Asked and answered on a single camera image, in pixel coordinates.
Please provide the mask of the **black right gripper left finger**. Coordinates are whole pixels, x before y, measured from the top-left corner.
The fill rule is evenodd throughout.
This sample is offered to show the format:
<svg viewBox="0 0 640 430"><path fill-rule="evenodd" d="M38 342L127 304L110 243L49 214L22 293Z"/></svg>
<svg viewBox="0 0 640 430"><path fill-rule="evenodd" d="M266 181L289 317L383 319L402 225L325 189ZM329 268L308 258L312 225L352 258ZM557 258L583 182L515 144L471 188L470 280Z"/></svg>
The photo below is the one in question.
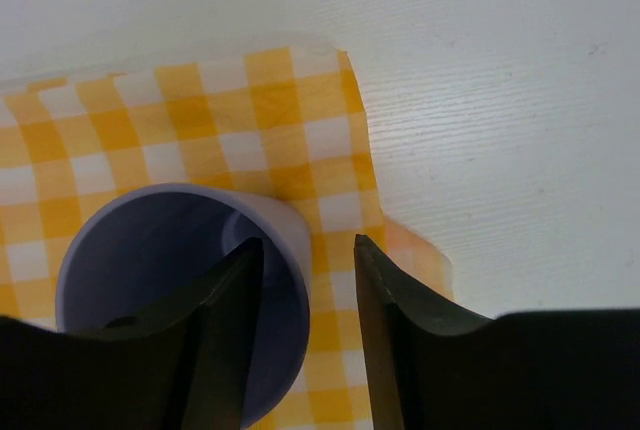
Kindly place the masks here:
<svg viewBox="0 0 640 430"><path fill-rule="evenodd" d="M261 301L250 238L135 314L79 333L1 320L5 429L238 429Z"/></svg>

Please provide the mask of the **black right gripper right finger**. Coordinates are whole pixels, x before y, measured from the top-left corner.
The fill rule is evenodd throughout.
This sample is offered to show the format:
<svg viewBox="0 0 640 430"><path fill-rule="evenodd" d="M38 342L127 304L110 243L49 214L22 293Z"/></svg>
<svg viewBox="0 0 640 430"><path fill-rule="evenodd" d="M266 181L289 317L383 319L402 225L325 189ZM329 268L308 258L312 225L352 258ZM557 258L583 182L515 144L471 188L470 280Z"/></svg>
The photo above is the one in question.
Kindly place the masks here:
<svg viewBox="0 0 640 430"><path fill-rule="evenodd" d="M378 429L635 429L635 309L489 319L354 245L358 313Z"/></svg>

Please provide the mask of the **yellow white checkered cloth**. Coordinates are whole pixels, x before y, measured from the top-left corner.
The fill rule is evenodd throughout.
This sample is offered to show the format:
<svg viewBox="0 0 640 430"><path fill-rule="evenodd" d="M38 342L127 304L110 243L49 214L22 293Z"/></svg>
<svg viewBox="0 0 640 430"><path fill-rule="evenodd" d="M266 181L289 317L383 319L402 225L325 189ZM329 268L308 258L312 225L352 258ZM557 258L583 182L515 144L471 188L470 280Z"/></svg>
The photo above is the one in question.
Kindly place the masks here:
<svg viewBox="0 0 640 430"><path fill-rule="evenodd" d="M353 241L449 294L448 260L382 210L347 54L277 48L1 91L1 311L53 326L62 257L130 190L189 182L275 197L311 233L304 370L262 429L368 429Z"/></svg>

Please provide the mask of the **lilac plastic cup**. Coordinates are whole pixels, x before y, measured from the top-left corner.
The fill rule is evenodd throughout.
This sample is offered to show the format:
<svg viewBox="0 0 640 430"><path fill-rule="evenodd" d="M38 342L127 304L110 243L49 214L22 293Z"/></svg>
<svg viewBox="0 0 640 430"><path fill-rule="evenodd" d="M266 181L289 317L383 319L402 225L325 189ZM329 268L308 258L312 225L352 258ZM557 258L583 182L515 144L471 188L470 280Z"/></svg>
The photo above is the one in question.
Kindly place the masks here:
<svg viewBox="0 0 640 430"><path fill-rule="evenodd" d="M88 330L131 314L191 282L246 239L264 248L245 428L283 399L310 334L311 243L302 216L275 198L195 184L143 187L98 210L60 268L58 330Z"/></svg>

